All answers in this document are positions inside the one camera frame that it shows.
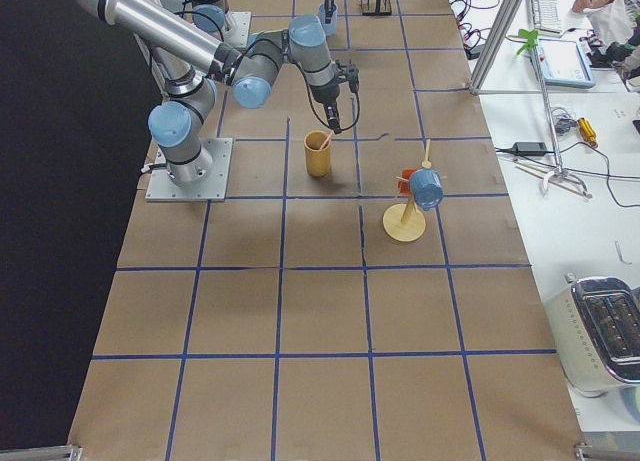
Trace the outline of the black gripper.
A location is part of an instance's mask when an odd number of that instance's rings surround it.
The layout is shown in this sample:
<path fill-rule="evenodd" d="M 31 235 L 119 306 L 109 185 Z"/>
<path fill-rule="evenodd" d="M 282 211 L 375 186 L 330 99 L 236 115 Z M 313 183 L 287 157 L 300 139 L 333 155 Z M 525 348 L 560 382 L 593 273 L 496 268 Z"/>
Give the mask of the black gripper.
<path fill-rule="evenodd" d="M 312 81 L 312 96 L 316 102 L 324 104 L 324 112 L 329 129 L 334 134 L 340 134 L 342 128 L 336 104 L 340 95 L 340 85 L 347 83 L 350 92 L 358 94 L 358 67 L 350 60 L 346 63 L 341 63 L 339 60 L 331 61 L 326 69 L 314 75 Z"/>

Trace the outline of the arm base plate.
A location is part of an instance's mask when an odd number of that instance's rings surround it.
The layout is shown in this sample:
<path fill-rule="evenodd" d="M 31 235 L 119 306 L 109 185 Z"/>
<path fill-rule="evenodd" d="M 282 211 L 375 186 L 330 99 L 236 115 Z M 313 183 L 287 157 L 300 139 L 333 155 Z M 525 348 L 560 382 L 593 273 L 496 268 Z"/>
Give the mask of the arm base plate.
<path fill-rule="evenodd" d="M 233 149 L 232 138 L 201 139 L 199 156 L 177 165 L 156 150 L 155 168 L 148 171 L 146 200 L 150 202 L 223 202 Z"/>
<path fill-rule="evenodd" d="M 237 49 L 248 45 L 252 13 L 250 11 L 228 11 L 225 14 L 224 41 Z"/>

